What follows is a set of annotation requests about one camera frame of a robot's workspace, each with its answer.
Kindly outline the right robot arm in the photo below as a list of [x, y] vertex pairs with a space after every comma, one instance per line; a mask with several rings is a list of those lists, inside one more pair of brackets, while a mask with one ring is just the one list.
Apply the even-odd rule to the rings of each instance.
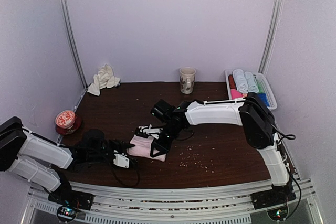
[[279, 204], [292, 193], [292, 178], [281, 145], [284, 139], [295, 140], [296, 136], [285, 134], [276, 127], [274, 115], [257, 94], [249, 93], [245, 98], [227, 101], [184, 101], [177, 107], [160, 100], [151, 113], [164, 123], [151, 143], [151, 157], [168, 153], [180, 131], [191, 125], [242, 126], [247, 143], [258, 150], [270, 173], [271, 202]]

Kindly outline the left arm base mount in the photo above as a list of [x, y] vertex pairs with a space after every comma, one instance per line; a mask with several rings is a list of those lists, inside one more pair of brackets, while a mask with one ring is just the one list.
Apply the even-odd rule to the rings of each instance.
[[83, 210], [90, 210], [94, 195], [79, 191], [71, 191], [69, 195], [48, 192], [48, 200], [58, 203], [56, 217], [63, 223], [74, 221]]

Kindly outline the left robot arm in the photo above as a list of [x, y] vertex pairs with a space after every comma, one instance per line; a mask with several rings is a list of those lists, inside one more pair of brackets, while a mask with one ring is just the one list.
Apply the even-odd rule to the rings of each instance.
[[110, 167], [129, 168], [127, 150], [134, 144], [106, 140], [101, 130], [86, 131], [74, 146], [57, 144], [25, 128], [14, 116], [1, 124], [1, 171], [13, 172], [29, 182], [41, 185], [64, 205], [76, 197], [60, 172], [42, 165], [47, 162], [69, 172], [80, 172], [92, 165], [105, 163]]

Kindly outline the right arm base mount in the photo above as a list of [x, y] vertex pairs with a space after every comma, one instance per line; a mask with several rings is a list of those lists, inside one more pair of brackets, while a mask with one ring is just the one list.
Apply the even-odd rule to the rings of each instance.
[[283, 191], [266, 190], [251, 194], [254, 209], [266, 209], [268, 217], [272, 221], [285, 221], [289, 216], [288, 202], [295, 200], [295, 193]]

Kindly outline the red white patterned bowl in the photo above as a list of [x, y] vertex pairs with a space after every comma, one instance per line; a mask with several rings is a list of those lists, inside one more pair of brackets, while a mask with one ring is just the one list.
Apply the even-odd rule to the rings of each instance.
[[55, 124], [62, 129], [70, 129], [76, 120], [76, 114], [72, 110], [60, 112], [55, 118]]

